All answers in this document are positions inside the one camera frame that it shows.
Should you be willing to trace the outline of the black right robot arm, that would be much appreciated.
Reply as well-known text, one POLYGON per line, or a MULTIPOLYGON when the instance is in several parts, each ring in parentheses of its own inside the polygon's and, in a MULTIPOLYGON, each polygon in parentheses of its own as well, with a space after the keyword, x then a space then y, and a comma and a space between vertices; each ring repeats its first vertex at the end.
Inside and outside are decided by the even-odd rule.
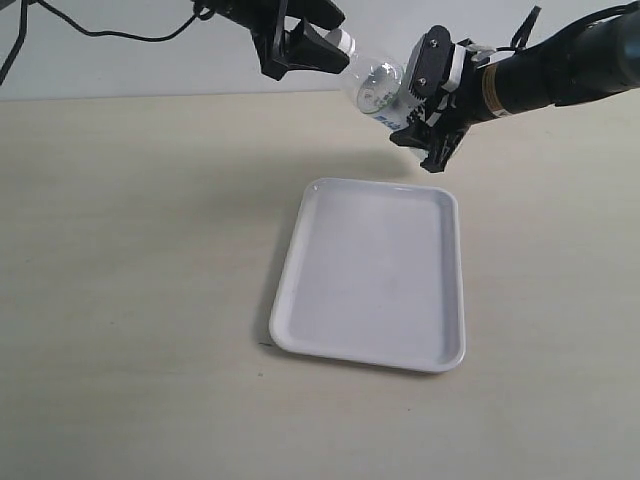
POLYGON ((476 124, 638 88, 638 2, 589 14, 530 46, 539 12, 530 11, 499 61, 491 59, 497 49, 455 42, 442 25, 426 32, 409 59, 409 111, 391 142, 420 152, 421 167, 440 173, 476 124))

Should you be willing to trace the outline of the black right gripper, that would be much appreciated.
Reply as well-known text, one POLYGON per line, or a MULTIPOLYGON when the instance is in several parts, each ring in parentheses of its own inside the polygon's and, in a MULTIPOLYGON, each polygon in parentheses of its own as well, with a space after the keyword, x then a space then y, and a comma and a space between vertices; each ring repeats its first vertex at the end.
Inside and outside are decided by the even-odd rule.
POLYGON ((425 150, 420 167, 432 174, 442 173, 468 132, 463 110, 469 103, 474 73, 493 56, 491 47, 470 39, 455 42, 466 48, 460 86, 454 92, 440 90, 418 106, 407 104, 407 127, 391 133, 389 139, 400 147, 425 150))

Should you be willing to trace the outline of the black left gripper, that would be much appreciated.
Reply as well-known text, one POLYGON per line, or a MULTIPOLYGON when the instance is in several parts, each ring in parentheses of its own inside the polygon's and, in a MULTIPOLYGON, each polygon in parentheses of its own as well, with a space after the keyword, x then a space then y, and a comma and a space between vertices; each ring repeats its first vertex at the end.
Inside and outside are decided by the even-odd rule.
POLYGON ((261 73, 274 80, 290 71, 341 73, 349 64, 348 55, 312 26, 333 30, 345 21, 345 14, 331 0, 198 0, 192 4, 200 20, 220 15, 248 30, 261 73), (289 33, 287 16, 302 19, 289 33))

